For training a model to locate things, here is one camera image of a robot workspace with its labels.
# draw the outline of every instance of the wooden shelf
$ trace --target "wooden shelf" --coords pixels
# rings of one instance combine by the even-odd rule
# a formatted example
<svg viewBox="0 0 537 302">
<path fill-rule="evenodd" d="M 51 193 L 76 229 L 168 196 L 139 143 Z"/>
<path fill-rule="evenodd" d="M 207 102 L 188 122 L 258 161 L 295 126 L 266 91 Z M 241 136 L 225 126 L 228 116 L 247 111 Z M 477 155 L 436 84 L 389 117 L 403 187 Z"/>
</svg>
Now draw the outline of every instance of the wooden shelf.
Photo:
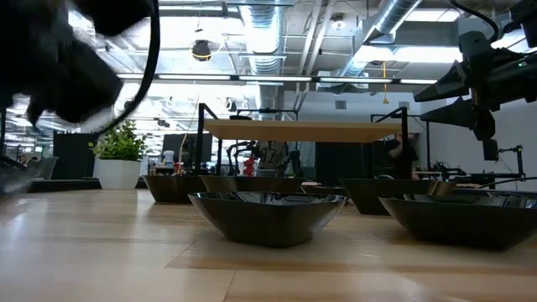
<svg viewBox="0 0 537 302">
<path fill-rule="evenodd" d="M 371 143 L 401 130 L 398 123 L 205 120 L 219 139 Z"/>
</svg>

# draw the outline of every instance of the black bowl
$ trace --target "black bowl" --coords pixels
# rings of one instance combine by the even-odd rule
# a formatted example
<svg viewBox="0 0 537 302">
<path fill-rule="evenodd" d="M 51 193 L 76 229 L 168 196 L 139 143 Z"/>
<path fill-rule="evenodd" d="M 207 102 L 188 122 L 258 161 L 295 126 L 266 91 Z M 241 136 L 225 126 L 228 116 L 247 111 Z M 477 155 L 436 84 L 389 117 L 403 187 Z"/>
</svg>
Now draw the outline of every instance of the black bowl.
<svg viewBox="0 0 537 302">
<path fill-rule="evenodd" d="M 188 194 L 206 191 L 200 176 L 145 175 L 143 180 L 157 204 L 190 204 Z"/>
<path fill-rule="evenodd" d="M 221 192 L 189 197 L 228 240 L 268 247 L 309 241 L 345 204 L 337 195 Z"/>
<path fill-rule="evenodd" d="M 207 192 L 285 192 L 296 193 L 304 182 L 296 178 L 201 176 Z"/>
<path fill-rule="evenodd" d="M 330 187 L 321 187 L 321 186 L 302 186 L 302 190 L 306 194 L 328 194 L 328 195 L 341 195 L 348 196 L 345 188 L 330 188 Z"/>
<path fill-rule="evenodd" d="M 512 197 L 406 195 L 379 198 L 404 228 L 420 239 L 507 250 L 534 234 L 537 210 Z"/>
<path fill-rule="evenodd" d="M 435 180 L 340 180 L 352 202 L 364 215 L 389 215 L 379 196 L 403 198 L 404 194 L 447 195 L 456 183 Z"/>
</svg>

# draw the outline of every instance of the table surface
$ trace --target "table surface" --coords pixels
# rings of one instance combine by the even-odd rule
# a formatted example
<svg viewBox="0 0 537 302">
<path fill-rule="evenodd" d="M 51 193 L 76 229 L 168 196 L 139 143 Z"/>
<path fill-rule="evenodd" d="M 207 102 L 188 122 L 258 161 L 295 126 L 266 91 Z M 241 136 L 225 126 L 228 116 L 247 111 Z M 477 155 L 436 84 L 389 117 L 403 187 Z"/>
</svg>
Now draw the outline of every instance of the table surface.
<svg viewBox="0 0 537 302">
<path fill-rule="evenodd" d="M 390 122 L 290 122 L 205 120 L 205 130 L 220 139 L 371 143 L 401 130 Z"/>
<path fill-rule="evenodd" d="M 537 241 L 444 247 L 353 206 L 288 249 L 229 242 L 148 190 L 24 195 L 0 226 L 0 301 L 537 301 Z"/>
</svg>

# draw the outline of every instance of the green plant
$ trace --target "green plant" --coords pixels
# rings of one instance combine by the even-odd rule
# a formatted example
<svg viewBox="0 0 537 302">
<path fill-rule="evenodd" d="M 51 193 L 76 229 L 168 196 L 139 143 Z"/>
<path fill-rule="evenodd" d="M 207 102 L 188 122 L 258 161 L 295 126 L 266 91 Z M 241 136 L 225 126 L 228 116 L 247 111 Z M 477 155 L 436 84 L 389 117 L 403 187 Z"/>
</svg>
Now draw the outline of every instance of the green plant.
<svg viewBox="0 0 537 302">
<path fill-rule="evenodd" d="M 146 136 L 136 138 L 134 130 L 136 130 L 136 123 L 126 121 L 102 135 L 97 146 L 89 143 L 90 150 L 99 159 L 139 160 L 147 150 Z"/>
</svg>

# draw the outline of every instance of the potted plant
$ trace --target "potted plant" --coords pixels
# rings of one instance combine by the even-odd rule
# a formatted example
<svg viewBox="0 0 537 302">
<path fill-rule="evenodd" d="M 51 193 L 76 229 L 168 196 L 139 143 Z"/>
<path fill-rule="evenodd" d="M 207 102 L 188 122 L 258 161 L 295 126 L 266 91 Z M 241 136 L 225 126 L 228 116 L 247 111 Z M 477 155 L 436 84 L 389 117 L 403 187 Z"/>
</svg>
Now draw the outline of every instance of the potted plant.
<svg viewBox="0 0 537 302">
<path fill-rule="evenodd" d="M 97 156 L 96 177 L 106 190 L 132 190 L 140 176 L 140 159 L 147 145 L 145 136 L 134 134 L 136 124 L 127 121 L 101 136 L 90 149 Z"/>
</svg>

